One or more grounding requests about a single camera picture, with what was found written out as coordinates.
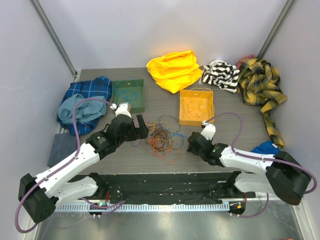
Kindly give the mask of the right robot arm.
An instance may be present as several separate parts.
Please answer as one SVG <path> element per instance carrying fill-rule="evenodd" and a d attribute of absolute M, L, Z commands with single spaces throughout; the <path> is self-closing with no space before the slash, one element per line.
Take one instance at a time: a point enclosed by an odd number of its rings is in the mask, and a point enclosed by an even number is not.
<path fill-rule="evenodd" d="M 199 132 L 193 132 L 187 141 L 187 151 L 209 165 L 240 170 L 225 186 L 226 193 L 233 198 L 242 193 L 261 192 L 274 194 L 283 202 L 297 206 L 312 179 L 285 151 L 278 154 L 242 151 L 224 143 L 213 144 Z"/>

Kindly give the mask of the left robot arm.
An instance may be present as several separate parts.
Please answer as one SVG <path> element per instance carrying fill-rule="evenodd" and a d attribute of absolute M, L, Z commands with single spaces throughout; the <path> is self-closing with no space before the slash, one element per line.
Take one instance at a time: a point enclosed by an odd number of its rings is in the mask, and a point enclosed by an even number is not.
<path fill-rule="evenodd" d="M 124 142 L 148 137 L 142 114 L 132 117 L 119 114 L 106 125 L 106 129 L 93 133 L 77 150 L 48 170 L 32 176 L 27 173 L 20 179 L 19 208 L 24 208 L 34 223 L 50 217 L 56 208 L 82 197 L 100 200 L 107 192 L 107 184 L 97 173 L 71 182 L 70 180 L 89 166 L 114 153 Z"/>

